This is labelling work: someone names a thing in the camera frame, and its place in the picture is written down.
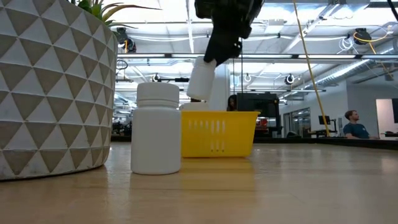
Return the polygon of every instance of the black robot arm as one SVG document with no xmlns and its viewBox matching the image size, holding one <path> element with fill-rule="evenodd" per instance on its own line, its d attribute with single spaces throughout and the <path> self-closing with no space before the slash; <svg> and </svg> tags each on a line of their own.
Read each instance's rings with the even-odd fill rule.
<svg viewBox="0 0 398 224">
<path fill-rule="evenodd" d="M 239 38 L 247 39 L 251 23 L 260 13 L 265 0 L 195 0 L 197 17 L 211 19 L 213 33 L 204 61 L 217 61 L 217 66 L 242 51 Z"/>
</svg>

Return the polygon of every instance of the plastic basket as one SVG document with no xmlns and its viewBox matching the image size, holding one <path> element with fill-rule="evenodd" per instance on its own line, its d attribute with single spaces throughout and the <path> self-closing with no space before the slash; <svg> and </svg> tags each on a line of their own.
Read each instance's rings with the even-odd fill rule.
<svg viewBox="0 0 398 224">
<path fill-rule="evenodd" d="M 258 114 L 182 111 L 182 157 L 250 156 Z"/>
</svg>

